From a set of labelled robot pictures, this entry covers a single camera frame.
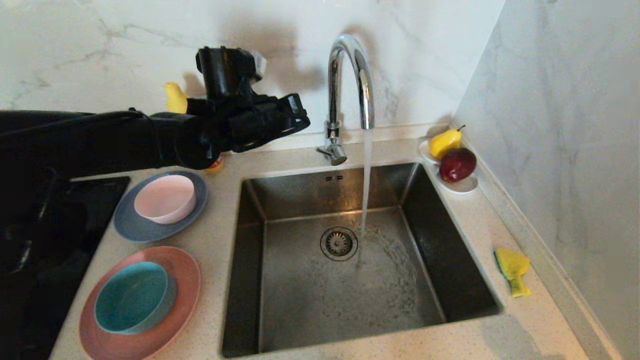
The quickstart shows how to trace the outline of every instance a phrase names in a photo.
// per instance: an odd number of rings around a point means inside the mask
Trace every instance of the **drain strainer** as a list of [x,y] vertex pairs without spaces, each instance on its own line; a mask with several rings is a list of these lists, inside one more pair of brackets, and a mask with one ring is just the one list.
[[344,261],[358,250],[358,239],[346,227],[335,226],[322,235],[320,249],[331,260]]

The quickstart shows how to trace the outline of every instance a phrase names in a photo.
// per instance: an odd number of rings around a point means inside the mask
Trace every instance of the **white marble backsplash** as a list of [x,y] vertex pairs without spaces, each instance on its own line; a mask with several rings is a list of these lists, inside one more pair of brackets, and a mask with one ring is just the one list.
[[[260,51],[268,66],[256,91],[300,93],[312,119],[305,132],[318,133],[329,50],[350,31],[369,55],[376,125],[432,124],[455,112],[503,3],[0,0],[0,108],[164,111],[164,82],[203,95],[196,51],[226,45]],[[355,80],[342,74],[341,110],[354,129]]]
[[507,0],[454,119],[625,359],[640,357],[639,86],[638,1]]

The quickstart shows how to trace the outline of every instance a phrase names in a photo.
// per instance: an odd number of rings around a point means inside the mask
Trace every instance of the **stovetop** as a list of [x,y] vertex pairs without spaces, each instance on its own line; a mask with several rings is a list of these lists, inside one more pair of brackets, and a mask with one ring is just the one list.
[[[80,204],[86,208],[86,223],[79,237],[81,240],[54,263],[41,266],[29,275],[19,275],[29,277],[18,282],[28,283],[30,290],[24,292],[28,295],[23,302],[21,316],[11,328],[3,329],[3,333],[9,335],[6,340],[13,338],[6,344],[13,346],[5,352],[9,354],[8,359],[35,360],[49,357],[84,273],[129,180],[129,177],[114,177],[74,181],[63,190],[63,202],[75,206]],[[15,283],[14,279],[13,284],[7,286],[14,288]],[[2,286],[0,282],[0,291],[3,292],[0,297],[6,297],[8,294]]]

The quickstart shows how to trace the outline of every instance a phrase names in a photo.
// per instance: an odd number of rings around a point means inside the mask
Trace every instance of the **apple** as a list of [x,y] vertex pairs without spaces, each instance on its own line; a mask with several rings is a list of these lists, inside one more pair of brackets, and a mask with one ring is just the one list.
[[471,175],[476,169],[476,155],[471,150],[454,149],[442,158],[440,177],[449,183],[455,183]]

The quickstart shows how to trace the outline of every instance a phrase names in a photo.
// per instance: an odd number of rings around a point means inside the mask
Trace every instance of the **teal bowl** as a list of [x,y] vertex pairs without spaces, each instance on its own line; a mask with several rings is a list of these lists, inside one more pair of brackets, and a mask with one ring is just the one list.
[[171,311],[175,280],[156,263],[131,264],[107,281],[95,301],[95,321],[115,334],[139,334],[159,324]]

